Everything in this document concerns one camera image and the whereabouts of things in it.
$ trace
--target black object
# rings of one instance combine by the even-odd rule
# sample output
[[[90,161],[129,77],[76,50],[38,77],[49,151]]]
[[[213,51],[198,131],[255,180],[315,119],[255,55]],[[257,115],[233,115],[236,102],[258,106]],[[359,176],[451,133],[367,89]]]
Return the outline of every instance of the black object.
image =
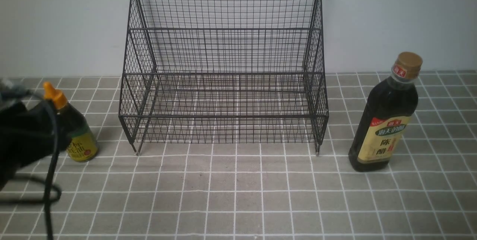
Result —
[[[44,205],[47,239],[53,240],[50,208],[51,203],[61,197],[61,189],[53,184],[53,176],[60,150],[66,149],[70,138],[59,128],[51,101],[42,100],[41,96],[30,92],[25,95],[41,99],[40,104],[27,111],[19,101],[0,110],[0,190],[7,181],[32,181],[44,184],[45,190],[41,199],[2,199],[0,205]],[[51,162],[45,180],[16,174],[18,169],[48,155],[51,155]],[[51,190],[55,191],[56,196],[50,196]]]
[[[315,142],[318,154],[322,28],[322,0],[130,0],[119,119],[133,150]]]
[[[419,101],[417,90],[412,81],[407,81],[399,82],[393,76],[389,76],[371,90],[348,153],[354,170],[359,172],[374,171],[386,167],[389,163],[389,159],[387,159],[364,164],[359,162],[358,155],[373,118],[387,120],[396,116],[412,116],[416,110]]]

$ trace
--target dark glass bottle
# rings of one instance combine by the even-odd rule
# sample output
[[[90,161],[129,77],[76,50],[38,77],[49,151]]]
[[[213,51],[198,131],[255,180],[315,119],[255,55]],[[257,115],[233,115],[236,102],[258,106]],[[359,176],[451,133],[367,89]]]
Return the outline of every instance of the dark glass bottle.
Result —
[[[392,74],[371,90],[348,153],[354,170],[373,171],[389,163],[409,117],[417,107],[413,80],[421,64],[418,55],[401,53]]]

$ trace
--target wire mesh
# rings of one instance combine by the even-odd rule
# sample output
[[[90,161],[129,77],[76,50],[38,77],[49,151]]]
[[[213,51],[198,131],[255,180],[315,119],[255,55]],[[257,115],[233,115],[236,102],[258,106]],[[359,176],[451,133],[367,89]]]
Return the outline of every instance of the wire mesh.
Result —
[[[328,120],[322,34],[321,0],[130,0],[126,137],[318,151]]]

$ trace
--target bottle label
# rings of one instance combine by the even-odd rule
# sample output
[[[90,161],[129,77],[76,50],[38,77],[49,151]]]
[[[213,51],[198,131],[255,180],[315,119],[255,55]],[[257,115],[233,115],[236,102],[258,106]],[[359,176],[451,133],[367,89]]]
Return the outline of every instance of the bottle label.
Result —
[[[387,120],[373,118],[359,150],[358,161],[366,164],[389,160],[409,119],[408,116]]]
[[[96,155],[97,143],[88,126],[71,134],[71,143],[66,151],[76,162],[85,162]]]

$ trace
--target cord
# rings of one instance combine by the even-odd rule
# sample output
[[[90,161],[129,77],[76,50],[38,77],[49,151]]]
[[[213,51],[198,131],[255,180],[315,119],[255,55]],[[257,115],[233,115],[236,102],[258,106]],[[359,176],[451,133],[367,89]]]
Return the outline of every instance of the cord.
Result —
[[[51,154],[51,162],[50,166],[48,167],[48,173],[46,174],[46,179],[40,179],[35,176],[16,176],[14,177],[15,180],[29,180],[36,183],[44,184],[45,190],[43,192],[42,199],[7,199],[5,201],[0,201],[0,204],[26,204],[26,205],[34,205],[34,204],[44,204],[44,215],[45,215],[45,224],[46,224],[46,235],[47,240],[53,240],[53,226],[51,224],[51,203],[58,201],[61,197],[61,189],[53,184],[53,177],[56,165],[58,163],[58,156],[60,154],[60,150],[58,149],[58,124],[56,123],[56,114],[53,108],[48,104],[48,102],[43,99],[43,96],[31,92],[30,90],[18,88],[13,89],[10,91],[2,91],[0,92],[0,101],[7,100],[7,99],[21,99],[25,96],[33,96],[40,100],[40,103],[44,105],[44,108],[50,117],[51,120],[51,127],[53,133],[53,152]],[[56,192],[56,197],[53,199],[50,198],[51,190]]]

